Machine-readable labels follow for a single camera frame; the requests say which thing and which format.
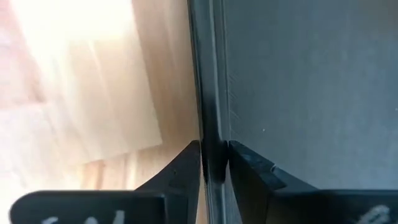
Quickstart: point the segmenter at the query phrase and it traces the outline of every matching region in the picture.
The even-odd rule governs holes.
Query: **gray panel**
[[[321,189],[398,188],[397,11],[225,1],[231,139]]]

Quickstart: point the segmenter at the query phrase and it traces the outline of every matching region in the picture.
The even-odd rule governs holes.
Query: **dark gray surface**
[[[398,189],[398,1],[224,6],[231,139],[321,189]]]

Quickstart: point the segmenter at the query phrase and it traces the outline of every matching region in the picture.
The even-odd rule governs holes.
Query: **wooden floor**
[[[0,223],[28,192],[135,189],[199,139],[186,0],[0,7]]]

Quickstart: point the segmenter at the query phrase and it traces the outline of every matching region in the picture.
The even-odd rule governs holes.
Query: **wooden surface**
[[[186,1],[10,2],[1,223],[27,192],[135,189],[199,138]],[[206,222],[203,188],[197,217]]]

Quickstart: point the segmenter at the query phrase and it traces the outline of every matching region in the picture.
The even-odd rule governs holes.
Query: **black plastic edge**
[[[228,92],[221,0],[188,0],[208,222],[224,224]]]

